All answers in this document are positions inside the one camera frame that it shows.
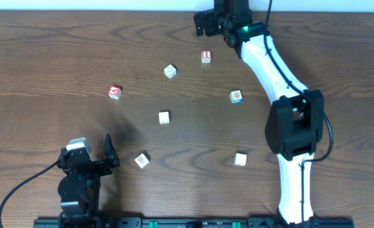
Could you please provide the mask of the red letter I block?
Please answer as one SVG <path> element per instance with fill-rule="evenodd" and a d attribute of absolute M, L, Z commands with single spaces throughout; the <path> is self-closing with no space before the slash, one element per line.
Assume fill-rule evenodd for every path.
<path fill-rule="evenodd" d="M 202 51 L 201 61 L 202 63 L 210 63 L 212 60 L 212 51 Z"/>

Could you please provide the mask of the white block near right arm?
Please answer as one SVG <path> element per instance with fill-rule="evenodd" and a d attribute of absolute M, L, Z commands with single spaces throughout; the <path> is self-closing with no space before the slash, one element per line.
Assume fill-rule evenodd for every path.
<path fill-rule="evenodd" d="M 236 153 L 234 158 L 234 164 L 244 167 L 247 163 L 247 155 L 244 153 Z"/>

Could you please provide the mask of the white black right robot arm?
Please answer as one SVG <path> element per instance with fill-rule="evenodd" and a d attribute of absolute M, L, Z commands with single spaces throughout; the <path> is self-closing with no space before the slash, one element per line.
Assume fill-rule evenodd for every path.
<path fill-rule="evenodd" d="M 253 22 L 248 1 L 215 1 L 197 11 L 198 36 L 222 35 L 255 73 L 271 103 L 265 136 L 280 167 L 280 217 L 288 225 L 309 226 L 311 162 L 323 130 L 324 99 L 290 71 L 277 52 L 268 25 Z"/>

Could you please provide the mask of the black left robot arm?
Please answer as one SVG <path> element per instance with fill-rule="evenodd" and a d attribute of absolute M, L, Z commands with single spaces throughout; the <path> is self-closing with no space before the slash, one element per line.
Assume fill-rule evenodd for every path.
<path fill-rule="evenodd" d="M 62 213 L 59 227 L 115 227 L 114 219 L 99 210 L 101 177 L 120 166 L 110 134 L 105 136 L 103 158 L 92 161 L 86 138 L 69 141 L 60 150 L 57 167 L 66 176 L 58 185 Z"/>

